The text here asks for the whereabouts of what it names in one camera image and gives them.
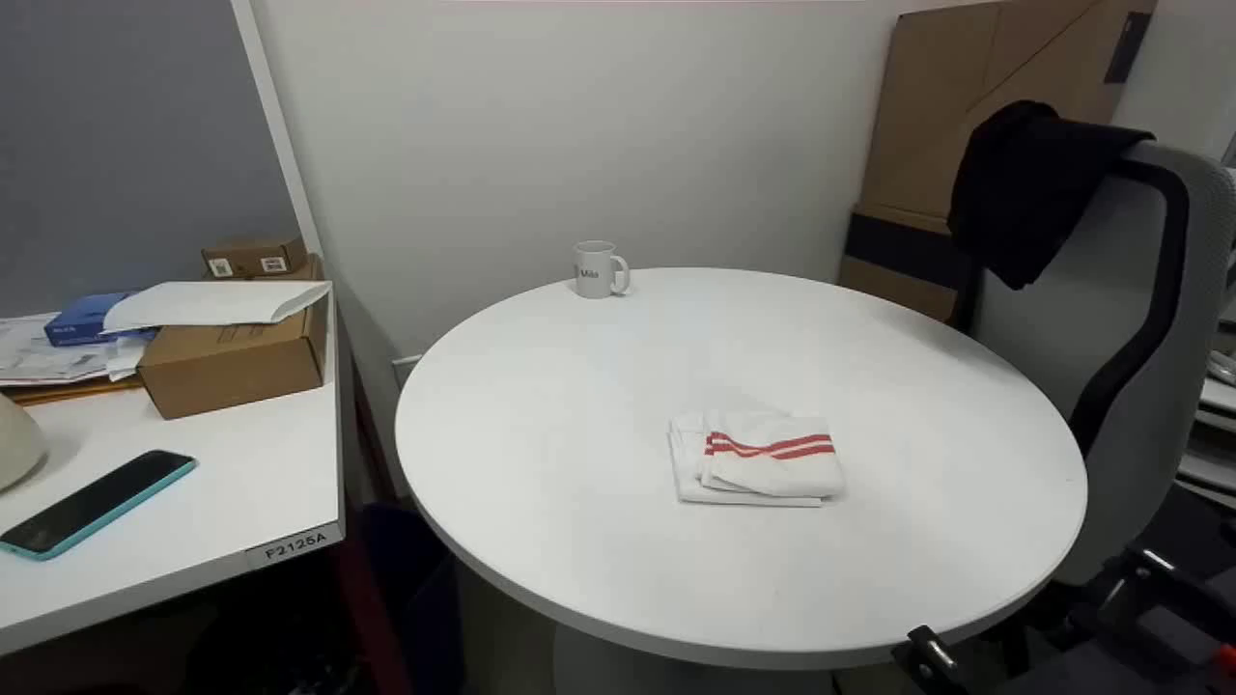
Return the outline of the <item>black clamp at table edge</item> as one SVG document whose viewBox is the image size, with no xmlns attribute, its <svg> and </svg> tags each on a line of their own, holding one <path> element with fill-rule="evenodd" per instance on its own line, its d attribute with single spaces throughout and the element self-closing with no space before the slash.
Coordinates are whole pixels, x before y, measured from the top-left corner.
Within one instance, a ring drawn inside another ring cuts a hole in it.
<svg viewBox="0 0 1236 695">
<path fill-rule="evenodd" d="M 897 666 L 921 695 L 997 695 L 1009 671 L 975 649 L 948 644 L 930 626 L 917 626 L 897 649 Z"/>
</svg>

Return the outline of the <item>white ceramic mug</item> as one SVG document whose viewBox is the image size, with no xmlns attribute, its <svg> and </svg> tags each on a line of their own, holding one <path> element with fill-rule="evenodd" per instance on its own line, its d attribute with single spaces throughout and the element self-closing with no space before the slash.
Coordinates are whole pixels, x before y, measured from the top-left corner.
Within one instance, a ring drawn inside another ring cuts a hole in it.
<svg viewBox="0 0 1236 695">
<path fill-rule="evenodd" d="M 625 298 L 631 262 L 612 245 L 581 245 L 572 285 L 581 298 Z"/>
</svg>

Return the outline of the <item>white towel with red stripes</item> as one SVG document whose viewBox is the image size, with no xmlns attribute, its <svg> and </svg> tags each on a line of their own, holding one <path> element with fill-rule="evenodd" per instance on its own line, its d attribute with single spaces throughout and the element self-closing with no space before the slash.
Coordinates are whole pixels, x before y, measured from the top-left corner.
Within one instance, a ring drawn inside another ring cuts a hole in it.
<svg viewBox="0 0 1236 695">
<path fill-rule="evenodd" d="M 668 422 L 676 494 L 700 506 L 812 508 L 846 488 L 829 425 L 776 410 L 704 410 Z"/>
</svg>

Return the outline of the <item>grey office chair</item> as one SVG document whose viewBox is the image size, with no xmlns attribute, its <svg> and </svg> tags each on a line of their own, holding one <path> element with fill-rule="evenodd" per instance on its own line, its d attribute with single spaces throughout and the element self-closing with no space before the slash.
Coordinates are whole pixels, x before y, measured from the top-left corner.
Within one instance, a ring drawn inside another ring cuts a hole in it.
<svg viewBox="0 0 1236 695">
<path fill-rule="evenodd" d="M 1084 460 L 1088 508 L 1060 584 L 1123 554 L 1169 494 L 1228 304 L 1234 230 L 1226 164 L 1134 147 L 1030 285 L 980 276 L 975 335 L 1056 401 Z"/>
</svg>

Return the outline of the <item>brown cardboard box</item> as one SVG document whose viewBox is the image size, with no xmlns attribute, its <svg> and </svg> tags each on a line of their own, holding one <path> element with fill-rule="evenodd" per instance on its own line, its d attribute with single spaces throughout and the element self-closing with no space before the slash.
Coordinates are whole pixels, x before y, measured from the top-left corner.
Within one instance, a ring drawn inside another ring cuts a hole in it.
<svg viewBox="0 0 1236 695">
<path fill-rule="evenodd" d="M 278 322 L 164 328 L 139 364 L 164 415 L 249 404 L 325 380 L 330 307 Z"/>
</svg>

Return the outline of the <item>black cloth on chair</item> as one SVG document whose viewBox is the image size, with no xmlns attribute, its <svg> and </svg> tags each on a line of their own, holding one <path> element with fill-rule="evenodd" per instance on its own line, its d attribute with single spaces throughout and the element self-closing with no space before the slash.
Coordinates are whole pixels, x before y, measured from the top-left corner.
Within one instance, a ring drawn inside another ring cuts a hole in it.
<svg viewBox="0 0 1236 695">
<path fill-rule="evenodd" d="M 997 108 L 975 127 L 954 177 L 958 245 L 1009 290 L 1030 285 L 1140 141 L 1147 129 L 1065 118 L 1044 99 Z"/>
</svg>

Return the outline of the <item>smartphone with teal case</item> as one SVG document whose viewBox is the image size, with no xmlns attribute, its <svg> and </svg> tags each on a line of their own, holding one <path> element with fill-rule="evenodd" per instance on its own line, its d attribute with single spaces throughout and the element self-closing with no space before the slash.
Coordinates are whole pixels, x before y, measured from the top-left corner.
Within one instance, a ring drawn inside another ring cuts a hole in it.
<svg viewBox="0 0 1236 695">
<path fill-rule="evenodd" d="M 126 508 L 184 479 L 193 468 L 193 456 L 152 447 L 4 530 L 0 549 L 23 561 L 58 561 Z"/>
</svg>

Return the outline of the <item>large flat cardboard sheet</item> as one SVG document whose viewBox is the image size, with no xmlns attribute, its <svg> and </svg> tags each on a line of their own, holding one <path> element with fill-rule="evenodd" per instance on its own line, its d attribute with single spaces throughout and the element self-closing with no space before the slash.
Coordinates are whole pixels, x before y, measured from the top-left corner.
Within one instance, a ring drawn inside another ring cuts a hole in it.
<svg viewBox="0 0 1236 695">
<path fill-rule="evenodd" d="M 1015 99 L 1107 122 L 1158 0 L 968 0 L 891 24 L 840 283 L 954 321 L 949 195 L 979 122 Z"/>
</svg>

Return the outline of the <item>blue packet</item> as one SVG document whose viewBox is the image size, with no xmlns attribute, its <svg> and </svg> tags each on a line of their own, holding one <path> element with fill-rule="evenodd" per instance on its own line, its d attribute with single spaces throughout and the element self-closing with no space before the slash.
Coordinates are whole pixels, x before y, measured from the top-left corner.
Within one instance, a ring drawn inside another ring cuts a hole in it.
<svg viewBox="0 0 1236 695">
<path fill-rule="evenodd" d="M 106 316 L 116 304 L 116 292 L 84 292 L 61 311 L 54 311 L 43 331 L 54 346 L 82 346 L 106 338 Z"/>
</svg>

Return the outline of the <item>white rectangular side desk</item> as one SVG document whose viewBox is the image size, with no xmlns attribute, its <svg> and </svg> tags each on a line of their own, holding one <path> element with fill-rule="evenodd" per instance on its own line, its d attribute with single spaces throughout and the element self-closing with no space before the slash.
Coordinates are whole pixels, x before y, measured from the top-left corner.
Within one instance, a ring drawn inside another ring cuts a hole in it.
<svg viewBox="0 0 1236 695">
<path fill-rule="evenodd" d="M 45 461 L 0 497 L 31 516 L 146 447 L 198 468 L 58 561 L 0 554 L 0 652 L 21 652 L 345 539 L 340 367 L 318 391 L 164 422 L 144 391 L 31 404 Z"/>
</svg>

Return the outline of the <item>papers on side desk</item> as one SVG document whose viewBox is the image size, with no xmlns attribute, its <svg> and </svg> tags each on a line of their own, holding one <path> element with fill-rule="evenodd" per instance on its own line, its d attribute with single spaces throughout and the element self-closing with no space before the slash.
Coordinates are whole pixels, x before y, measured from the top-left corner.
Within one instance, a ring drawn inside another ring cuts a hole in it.
<svg viewBox="0 0 1236 695">
<path fill-rule="evenodd" d="M 146 352 L 144 338 L 54 346 L 43 322 L 45 311 L 0 316 L 0 384 L 120 380 Z"/>
</svg>

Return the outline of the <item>beige rounded object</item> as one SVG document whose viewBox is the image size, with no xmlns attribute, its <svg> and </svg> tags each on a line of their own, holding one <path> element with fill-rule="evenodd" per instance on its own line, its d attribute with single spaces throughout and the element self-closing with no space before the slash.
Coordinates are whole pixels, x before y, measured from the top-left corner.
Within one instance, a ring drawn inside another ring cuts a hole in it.
<svg viewBox="0 0 1236 695">
<path fill-rule="evenodd" d="M 45 437 L 35 415 L 0 393 L 0 488 L 23 481 L 45 460 Z"/>
</svg>

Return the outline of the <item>small open cardboard box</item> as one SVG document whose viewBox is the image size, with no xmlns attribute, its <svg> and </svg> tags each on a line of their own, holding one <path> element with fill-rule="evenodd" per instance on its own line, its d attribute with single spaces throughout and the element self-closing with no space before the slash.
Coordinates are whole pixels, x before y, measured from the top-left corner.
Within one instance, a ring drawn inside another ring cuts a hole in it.
<svg viewBox="0 0 1236 695">
<path fill-rule="evenodd" d="M 202 259 L 222 283 L 318 276 L 318 256 L 303 238 L 206 245 Z"/>
</svg>

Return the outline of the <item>white padded envelope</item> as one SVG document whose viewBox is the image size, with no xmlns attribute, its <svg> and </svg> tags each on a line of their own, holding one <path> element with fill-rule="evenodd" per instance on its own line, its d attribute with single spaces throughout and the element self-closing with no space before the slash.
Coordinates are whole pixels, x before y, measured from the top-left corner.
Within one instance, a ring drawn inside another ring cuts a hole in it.
<svg viewBox="0 0 1236 695">
<path fill-rule="evenodd" d="M 278 322 L 313 307 L 325 292 L 325 283 L 160 283 L 116 302 L 106 328 Z"/>
</svg>

